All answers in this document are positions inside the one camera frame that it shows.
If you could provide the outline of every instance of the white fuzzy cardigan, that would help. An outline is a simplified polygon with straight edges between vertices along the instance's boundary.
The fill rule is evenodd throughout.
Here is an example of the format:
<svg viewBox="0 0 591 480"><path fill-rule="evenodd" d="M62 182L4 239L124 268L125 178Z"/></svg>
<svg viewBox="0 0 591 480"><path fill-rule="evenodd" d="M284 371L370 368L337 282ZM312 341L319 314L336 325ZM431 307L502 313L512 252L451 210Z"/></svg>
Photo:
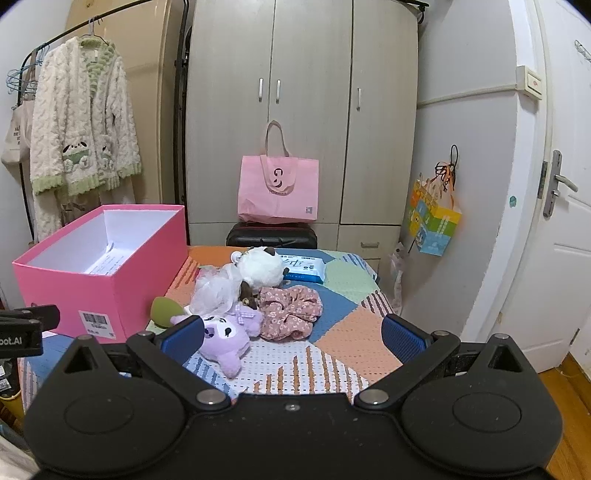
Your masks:
<svg viewBox="0 0 591 480"><path fill-rule="evenodd" d="M73 197L141 172L123 61L113 44L71 38L47 54L31 131L35 195Z"/></svg>

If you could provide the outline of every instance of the clothes hanger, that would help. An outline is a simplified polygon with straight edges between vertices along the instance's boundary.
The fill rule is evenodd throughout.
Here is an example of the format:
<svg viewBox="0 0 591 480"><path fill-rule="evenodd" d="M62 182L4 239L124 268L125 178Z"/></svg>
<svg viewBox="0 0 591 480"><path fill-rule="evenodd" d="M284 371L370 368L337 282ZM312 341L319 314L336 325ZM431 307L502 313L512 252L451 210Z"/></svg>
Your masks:
<svg viewBox="0 0 591 480"><path fill-rule="evenodd" d="M100 25L100 18L96 20L96 22ZM100 35L95 35L95 18L94 17L90 17L88 19L88 33L85 35L82 35L82 37L88 37L88 38L84 38L81 42L80 45L82 45L83 47L93 47L96 45L96 43L98 42L98 38L100 38L103 43L105 45L108 45L109 43Z"/></svg>

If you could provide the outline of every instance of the white cabinet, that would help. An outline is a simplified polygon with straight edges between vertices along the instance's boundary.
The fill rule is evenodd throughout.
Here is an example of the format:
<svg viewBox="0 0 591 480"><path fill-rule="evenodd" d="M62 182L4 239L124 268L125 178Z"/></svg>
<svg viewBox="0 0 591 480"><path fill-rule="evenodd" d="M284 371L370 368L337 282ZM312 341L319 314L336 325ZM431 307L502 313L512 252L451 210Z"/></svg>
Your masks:
<svg viewBox="0 0 591 480"><path fill-rule="evenodd" d="M391 0L355 0L341 223L400 225L417 108L417 20Z"/></svg>
<svg viewBox="0 0 591 480"><path fill-rule="evenodd" d="M186 112L190 223L238 221L242 156L259 154L267 123L274 7L274 0L196 2Z"/></svg>
<svg viewBox="0 0 591 480"><path fill-rule="evenodd" d="M320 163L319 248L378 258L357 244L379 242L382 252L398 241L416 98L417 20L397 1L196 0L191 242L225 243L238 221L242 156L259 153L264 125L276 119L292 155ZM272 129L269 154L281 151Z"/></svg>
<svg viewBox="0 0 591 480"><path fill-rule="evenodd" d="M318 223L339 223L347 146L351 0L277 0L269 118L292 155L320 164ZM270 153L280 154L276 129Z"/></svg>

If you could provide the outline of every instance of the panda pocket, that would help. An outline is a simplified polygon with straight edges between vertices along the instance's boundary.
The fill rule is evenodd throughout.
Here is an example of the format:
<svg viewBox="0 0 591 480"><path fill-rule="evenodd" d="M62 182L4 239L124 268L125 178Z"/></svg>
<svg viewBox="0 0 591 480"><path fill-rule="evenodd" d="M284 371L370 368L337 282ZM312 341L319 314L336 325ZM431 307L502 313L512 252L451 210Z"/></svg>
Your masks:
<svg viewBox="0 0 591 480"><path fill-rule="evenodd" d="M90 166L90 156L87 142L80 141L75 145L66 145L61 153L64 171L66 173L71 173L79 167L85 169Z"/></svg>
<svg viewBox="0 0 591 480"><path fill-rule="evenodd" d="M99 159L100 167L105 171L113 171L115 169L115 162L113 161L113 146L111 137L103 134L100 138Z"/></svg>

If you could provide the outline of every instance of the white wall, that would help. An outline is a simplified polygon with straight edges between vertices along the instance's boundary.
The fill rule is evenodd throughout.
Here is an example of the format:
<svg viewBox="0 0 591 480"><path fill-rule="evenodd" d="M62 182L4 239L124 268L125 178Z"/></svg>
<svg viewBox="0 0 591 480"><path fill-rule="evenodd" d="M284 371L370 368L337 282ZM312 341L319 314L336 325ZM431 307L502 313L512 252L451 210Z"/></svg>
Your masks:
<svg viewBox="0 0 591 480"><path fill-rule="evenodd" d="M0 74L20 68L27 53L64 30L72 0L21 0L0 19ZM17 94L0 89L0 138L8 130ZM0 288L9 307L23 305L12 261L31 240L22 201L18 168L0 164Z"/></svg>
<svg viewBox="0 0 591 480"><path fill-rule="evenodd" d="M510 3L431 2L419 43L419 103L515 83L518 53ZM435 103L417 111L411 179L421 172L430 174L438 161L448 161L450 147L456 144L456 199L463 212L443 257L415 248L409 255L402 314L424 330L443 328L460 335L475 306L508 200L522 108L520 96L506 92ZM410 246L410 239L405 244ZM489 304L498 282L486 295ZM477 319L480 325L486 314L487 310Z"/></svg>

